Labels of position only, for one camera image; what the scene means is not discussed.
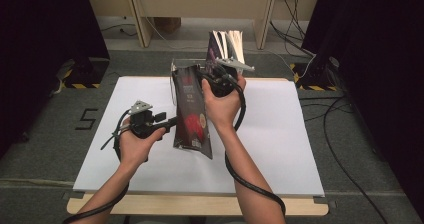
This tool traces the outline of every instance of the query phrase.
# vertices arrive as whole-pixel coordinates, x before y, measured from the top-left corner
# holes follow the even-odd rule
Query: paper sheet
[[[247,79],[246,115],[238,135],[279,195],[324,196],[293,82]],[[121,77],[116,84],[74,190],[94,191],[114,173],[119,162],[113,143],[101,151],[119,117],[136,100],[153,105],[153,114],[175,116],[170,79]],[[149,161],[141,165],[129,191],[153,193],[233,194],[233,178],[224,163],[224,148],[209,122],[213,160],[200,152],[172,147],[175,127],[154,144]]]

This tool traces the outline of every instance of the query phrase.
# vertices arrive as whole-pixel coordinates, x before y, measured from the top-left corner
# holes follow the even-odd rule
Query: handheld controller
[[[166,112],[161,112],[154,116],[152,111],[149,110],[152,107],[152,105],[142,101],[137,101],[131,107],[129,112],[130,124],[127,128],[129,128],[132,133],[139,138],[147,138],[154,131],[162,127],[166,129],[165,133],[168,133],[170,128],[177,124],[177,117],[173,117],[167,122],[153,125],[155,122],[164,121],[166,119]]]
[[[237,69],[254,71],[254,67],[245,65],[235,59],[217,59],[217,64],[212,68],[212,73],[200,73],[199,81],[205,78],[213,94],[217,97],[224,97],[230,94],[237,86]]]

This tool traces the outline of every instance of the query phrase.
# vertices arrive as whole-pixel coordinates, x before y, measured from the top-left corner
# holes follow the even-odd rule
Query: person's left hand
[[[129,124],[129,118],[125,119],[123,125]],[[154,131],[146,139],[138,138],[131,131],[121,133],[119,144],[121,149],[121,165],[135,171],[147,159],[153,144],[159,140],[166,129],[160,128]]]

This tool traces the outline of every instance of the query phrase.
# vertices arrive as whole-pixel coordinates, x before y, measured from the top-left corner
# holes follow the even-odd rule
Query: yellow black tape
[[[313,90],[313,91],[336,91],[337,88],[331,83],[331,80],[321,83],[313,83],[311,80],[305,80],[300,78],[299,69],[304,68],[305,66],[296,65],[295,63],[290,64],[290,68],[294,73],[294,83],[295,86],[301,90]]]

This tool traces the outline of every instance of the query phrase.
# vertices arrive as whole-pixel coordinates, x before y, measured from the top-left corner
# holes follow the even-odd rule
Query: person's right hand
[[[246,87],[246,80],[239,74],[238,85],[242,90]],[[202,80],[203,95],[205,98],[206,114],[215,128],[233,127],[234,118],[240,109],[240,97],[236,90],[224,97],[216,97],[205,79]]]

